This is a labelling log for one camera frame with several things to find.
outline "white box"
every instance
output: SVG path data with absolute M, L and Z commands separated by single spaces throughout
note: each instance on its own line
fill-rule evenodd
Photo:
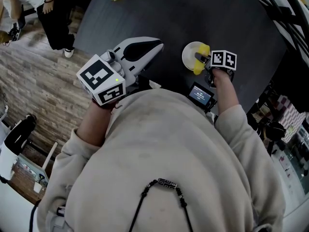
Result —
M 211 51 L 211 67 L 236 70 L 237 55 L 225 50 Z
M 76 75 L 100 106 L 126 94 L 125 79 L 98 55 L 94 55 Z

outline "small screen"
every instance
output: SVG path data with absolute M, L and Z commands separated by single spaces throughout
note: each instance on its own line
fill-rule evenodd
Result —
M 203 90 L 201 90 L 197 86 L 193 87 L 189 96 L 192 97 L 193 99 L 197 100 L 198 102 L 202 103 L 203 105 L 206 105 L 211 98 L 211 95 L 204 92 Z

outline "standing person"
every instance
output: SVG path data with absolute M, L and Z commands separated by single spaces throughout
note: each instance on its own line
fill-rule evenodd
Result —
M 213 74 L 215 127 L 164 89 L 130 95 L 117 109 L 91 103 L 56 158 L 39 230 L 280 232 L 276 170 L 229 76 Z
M 10 180 L 14 172 L 12 167 L 18 155 L 22 152 L 22 145 L 36 126 L 36 116 L 28 114 L 27 118 L 17 124 L 7 135 L 0 149 L 0 180 Z
M 30 3 L 38 13 L 47 35 L 49 44 L 54 50 L 64 49 L 67 58 L 74 52 L 74 35 L 69 33 L 67 15 L 74 5 L 87 8 L 91 0 L 3 0 L 4 7 L 12 19 L 22 16 L 22 3 Z
M 265 147 L 267 147 L 267 152 L 271 156 L 273 152 L 273 147 L 275 142 L 278 142 L 282 138 L 285 137 L 286 129 L 282 124 L 276 121 L 272 121 L 270 123 L 259 124 L 256 122 L 255 118 L 252 114 L 247 114 L 248 124 L 252 127 L 254 131 L 260 136 L 263 141 Z

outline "black table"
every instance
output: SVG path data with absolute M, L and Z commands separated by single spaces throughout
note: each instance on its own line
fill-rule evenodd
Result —
M 233 84 L 246 112 L 286 51 L 281 34 L 257 0 L 92 0 L 74 46 L 101 55 L 122 40 L 139 36 L 165 43 L 164 52 L 142 75 L 184 95 L 194 81 L 210 89 L 205 71 L 195 76 L 183 65 L 182 51 L 189 42 L 236 53 Z

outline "drawstring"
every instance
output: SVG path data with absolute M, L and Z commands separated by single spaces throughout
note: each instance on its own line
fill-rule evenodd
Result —
M 34 213 L 35 210 L 37 209 L 39 203 L 41 202 L 41 200 L 37 200 L 36 203 L 33 206 L 33 209 L 31 211 L 31 215 L 30 215 L 30 223 L 29 223 L 29 232 L 33 231 L 33 218 L 34 218 Z
M 171 181 L 168 181 L 168 180 L 165 180 L 165 179 L 158 179 L 158 180 L 153 180 L 152 182 L 150 182 L 144 189 L 144 191 L 141 193 L 141 198 L 140 198 L 140 202 L 139 202 L 139 205 L 136 209 L 136 212 L 135 212 L 135 215 L 134 215 L 134 218 L 133 218 L 133 221 L 132 221 L 132 224 L 131 224 L 131 227 L 130 227 L 130 230 L 129 232 L 132 232 L 133 230 L 133 226 L 136 222 L 136 218 L 139 214 L 139 211 L 140 211 L 140 207 L 141 207 L 141 204 L 144 200 L 144 198 L 147 196 L 147 193 L 149 191 L 149 189 L 154 186 L 155 184 L 159 184 L 161 186 L 164 186 L 166 188 L 169 188 L 169 189 L 174 189 L 176 190 L 177 192 L 177 195 L 179 197 L 179 200 L 180 200 L 180 204 L 182 206 L 182 208 L 184 209 L 184 212 L 185 212 L 185 216 L 186 216 L 186 219 L 187 219 L 187 223 L 188 223 L 188 227 L 189 227 L 189 231 L 190 232 L 193 232 L 193 229 L 192 229 L 192 225 L 191 225 L 191 222 L 190 222 L 190 218 L 189 218 L 189 215 L 188 215 L 188 211 L 187 211 L 187 203 L 184 201 L 184 198 L 183 198 L 183 193 L 182 191 L 180 190 L 179 187 L 177 187 L 177 184 L 176 183 L 173 183 Z

